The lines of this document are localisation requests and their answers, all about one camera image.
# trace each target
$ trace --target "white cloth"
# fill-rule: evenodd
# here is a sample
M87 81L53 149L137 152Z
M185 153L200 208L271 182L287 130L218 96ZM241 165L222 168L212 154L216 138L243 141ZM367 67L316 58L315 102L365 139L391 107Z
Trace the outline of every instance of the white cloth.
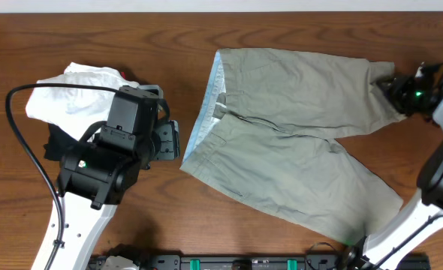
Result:
M138 87L110 67L90 67L71 63L62 75L37 83L70 83L103 86L118 90L121 86ZM108 120L114 93L78 88L35 88L26 104L26 115L59 126L79 140L94 122Z

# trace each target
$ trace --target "cable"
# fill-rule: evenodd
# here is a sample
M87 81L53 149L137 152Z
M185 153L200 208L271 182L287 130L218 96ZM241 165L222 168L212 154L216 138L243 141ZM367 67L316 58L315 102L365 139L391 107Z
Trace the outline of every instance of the cable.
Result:
M381 259L380 262L378 262L372 268L369 268L369 270L378 270L381 265L383 265L388 259L390 259L390 257L392 257L395 253L397 253L400 249L402 249L406 244L408 244L413 238L415 238L415 236L417 236L425 228L427 228L430 224L432 224L433 221L436 221L439 218L443 218L443 214L438 215L438 216L429 217L429 219L422 226L420 226L420 228L418 228L407 239L405 239L402 243L400 243L398 245L398 247L395 247L389 254L387 254L383 259Z
M114 93L117 93L118 91L108 87L90 86L90 85L74 85L74 84L65 84L65 83L35 83L35 84L18 86L12 89L10 92L8 92L8 94L6 95L6 101L5 101L6 117L8 118L8 122L10 123L11 129L13 130L14 135L17 137L21 146L25 150L26 154L28 154L29 158L33 161L36 168L40 172L41 176L43 176L43 179L46 182L48 189L50 190L53 201L55 202L56 212L58 214L58 234L56 236L56 240L53 242L53 250L51 251L47 265L45 266L45 270L49 270L53 263L53 260L55 259L59 247L63 243L62 238L65 227L65 217L63 216L62 204L60 203L58 194L56 193L55 186L51 182L50 177L48 176L47 172L44 170L43 166L41 166L40 161L36 158L35 153L33 153L33 151L29 148L25 139L21 135L21 132L14 121L13 113L11 112L11 99L13 98L14 94L16 94L18 91L25 89L33 89L35 87L64 87L72 89L92 89L92 90L104 90Z
M306 254L308 255L308 253L309 253L312 249L316 248L316 247L319 246L319 245L326 245L326 246L331 247L331 248L333 249L333 251L336 252L336 255L337 255L337 259L336 259L336 261L340 258L340 252L339 252L337 249L335 249L330 243L327 243L327 242L318 242L318 243L315 243L313 246L311 246L311 247L306 251ZM327 268L327 270L334 270L334 269L336 269L336 267L337 267L337 262L336 262L336 261L335 261L335 263L333 264L333 266L330 267L330 268ZM306 261L306 264L307 264L312 270L318 270L318 269L316 269L315 267L313 267L312 262L311 262L309 259Z

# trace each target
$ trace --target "black cable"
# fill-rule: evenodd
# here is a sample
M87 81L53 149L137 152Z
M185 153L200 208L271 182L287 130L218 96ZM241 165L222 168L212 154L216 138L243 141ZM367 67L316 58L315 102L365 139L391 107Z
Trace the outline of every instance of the black cable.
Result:
M33 88L39 88L39 87L63 87L63 88L72 88L72 89L92 89L92 90L104 90L116 93L118 92L115 89L108 88L108 87L100 87L100 86L90 86L90 85L74 85L74 84L65 84L65 83L35 83L30 85L22 85L14 88L6 95L6 101L5 101L5 109L6 109L6 117L8 118L8 122L10 123L11 129L14 132L14 135L17 137L18 141L20 142L21 146L25 150L26 154L28 154L29 158L33 161L36 168L40 172L41 176L43 176L44 181L46 182L48 189L50 190L51 196L53 197L53 201L55 202L56 212L58 214L58 234L56 236L56 240L53 242L53 250L51 251L50 258L48 259L47 265L45 266L45 270L49 270L53 260L55 259L56 252L58 252L58 249L60 245L62 245L62 238L63 238L63 230L65 227L65 217L63 216L62 211L62 204L60 203L58 194L56 193L55 186L50 180L50 177L48 176L47 172L44 170L43 166L41 166L40 161L35 157L35 154L33 151L29 148L28 144L26 143L25 139L23 139L23 136L20 133L20 130L17 127L17 124L14 121L13 113L11 112L11 99L13 98L13 95L17 93L18 91L25 90L25 89L33 89Z
M395 253L397 253L400 249L402 249L406 244L408 244L415 236L417 236L419 233L421 233L425 228L427 228L430 224L433 223L433 221L438 220L439 218L443 218L443 214L438 216L429 217L425 223L420 226L416 231L414 231L407 239L405 239L402 243L398 245L398 247L395 247L389 254L387 254L383 259L381 259L380 262L378 262L376 265L374 265L372 268L369 268L369 270L378 270L381 265L383 265L390 257L392 257Z
M333 249L333 251L335 251L335 253L336 253L336 255L337 255L336 261L335 261L334 265L333 265L332 267L330 267L330 268L327 268L327 270L334 270L334 269L336 269L336 267L337 267L337 260L340 259L340 252L339 252L337 249L335 249L330 243L327 243L327 242L318 242L318 243L315 243L313 246L311 246L311 247L306 251L306 254L308 255L308 253L309 253L312 249L316 248L316 247L319 246L319 245L326 245L326 246L329 246L329 247L331 247L331 248ZM309 259L306 261L306 264L307 264L312 270L318 270L318 269L316 269L315 267L313 267L312 262L310 262Z

